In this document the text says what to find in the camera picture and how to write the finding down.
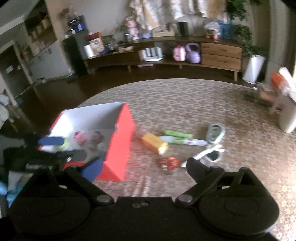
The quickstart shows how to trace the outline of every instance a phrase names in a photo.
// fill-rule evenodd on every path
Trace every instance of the patterned rug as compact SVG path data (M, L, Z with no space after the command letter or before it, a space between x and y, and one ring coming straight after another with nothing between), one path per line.
M130 83L106 90L81 106L127 102L137 124L136 134L178 130L205 139L212 123L222 123L226 149L217 163L226 171L250 168L269 190L280 208L272 234L279 240L296 239L296 136L277 126L277 114L246 101L246 87L197 79L163 79ZM170 144L167 156L180 160L196 155L204 147ZM96 180L95 184L113 197L177 197L195 184L184 170L166 175L155 154L135 137L124 182Z

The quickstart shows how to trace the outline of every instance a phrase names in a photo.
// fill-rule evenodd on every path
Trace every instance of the metal bolt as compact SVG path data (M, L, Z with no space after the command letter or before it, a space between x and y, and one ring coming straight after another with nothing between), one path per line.
M134 204L133 204L133 207L134 207L134 208L140 208L141 205L140 205L139 203L134 203Z
M180 202L190 203L193 200L193 197L187 194L180 195L177 197Z
M99 195L96 200L100 203L108 203L111 201L111 197L109 195Z

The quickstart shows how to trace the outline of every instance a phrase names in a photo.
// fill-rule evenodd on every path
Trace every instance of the yellow box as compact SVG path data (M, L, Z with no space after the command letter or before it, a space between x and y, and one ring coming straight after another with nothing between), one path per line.
M168 149L167 142L151 133L145 134L141 140L150 150L155 151L159 155L164 154Z

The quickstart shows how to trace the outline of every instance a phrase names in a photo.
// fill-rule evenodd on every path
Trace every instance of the dark floor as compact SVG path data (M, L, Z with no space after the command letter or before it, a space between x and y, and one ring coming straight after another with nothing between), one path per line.
M57 115L64 109L77 107L83 101L112 87L127 83L165 78L194 78L230 82L242 85L239 77L234 82L232 71L183 66L132 67L129 73L126 66L101 68L94 75L82 76L72 82L52 80L36 86L23 94L20 108L28 116L38 130L46 130Z

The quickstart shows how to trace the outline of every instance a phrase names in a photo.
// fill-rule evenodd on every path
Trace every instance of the black object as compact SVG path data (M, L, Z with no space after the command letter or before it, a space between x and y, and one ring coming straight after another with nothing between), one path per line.
M178 22L179 30L182 37L189 36L188 32L188 23L187 22Z
M15 172L36 172L39 168L60 171L66 162L81 161L86 158L84 150L59 151L49 153L35 147L7 148L3 151L4 166Z
M84 16L77 16L71 19L68 22L68 26L70 27L70 31L72 34L79 33L80 31L86 30L86 23L84 21Z
M187 171L197 184L176 202L119 197L114 203L79 168L40 169L9 209L13 240L276 240L268 231L279 208L250 169L225 172L189 158Z
M84 39L89 34L88 30L82 30L63 40L64 50L71 62L71 66L78 76L87 75L87 69L84 64L87 55L84 51L84 46L89 42Z

